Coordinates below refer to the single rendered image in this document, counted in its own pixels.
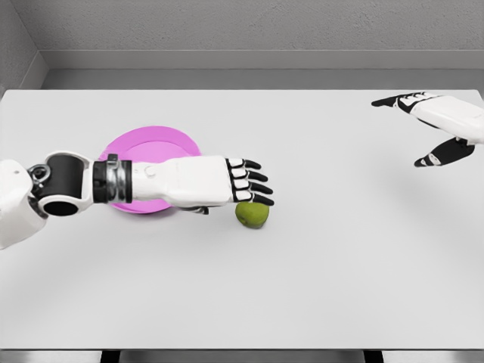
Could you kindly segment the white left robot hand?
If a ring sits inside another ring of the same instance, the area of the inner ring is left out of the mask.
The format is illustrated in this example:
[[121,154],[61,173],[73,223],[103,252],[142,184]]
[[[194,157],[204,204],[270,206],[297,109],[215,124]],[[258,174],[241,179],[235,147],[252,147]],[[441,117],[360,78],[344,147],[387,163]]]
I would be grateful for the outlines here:
[[166,162],[163,199],[181,209],[207,214],[230,203],[274,206],[268,177],[257,162],[222,156],[186,157]]

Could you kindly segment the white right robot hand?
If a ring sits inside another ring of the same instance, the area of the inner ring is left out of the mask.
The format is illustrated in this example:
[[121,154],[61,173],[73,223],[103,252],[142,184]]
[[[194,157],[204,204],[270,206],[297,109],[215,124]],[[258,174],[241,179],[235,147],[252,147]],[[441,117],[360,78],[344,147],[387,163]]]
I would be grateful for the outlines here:
[[447,132],[451,139],[414,162],[417,168],[445,166],[470,156],[484,144],[484,108],[450,95],[412,92],[381,98],[374,107],[394,107],[420,122]]

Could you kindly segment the pink round plate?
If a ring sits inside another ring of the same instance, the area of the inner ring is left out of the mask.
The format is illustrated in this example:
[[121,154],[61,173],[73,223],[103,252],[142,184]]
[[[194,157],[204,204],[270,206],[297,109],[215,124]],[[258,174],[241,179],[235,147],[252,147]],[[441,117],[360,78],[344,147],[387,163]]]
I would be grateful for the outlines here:
[[145,126],[125,132],[108,144],[99,156],[109,154],[133,163],[162,163],[179,157],[200,156],[196,142],[184,132],[167,126]]

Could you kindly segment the green apple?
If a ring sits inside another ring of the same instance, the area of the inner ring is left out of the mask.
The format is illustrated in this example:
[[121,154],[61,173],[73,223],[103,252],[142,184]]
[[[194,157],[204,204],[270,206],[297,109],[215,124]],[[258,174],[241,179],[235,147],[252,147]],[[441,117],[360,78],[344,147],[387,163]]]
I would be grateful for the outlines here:
[[261,228],[268,219],[269,206],[262,203],[240,202],[235,207],[237,220],[248,228]]

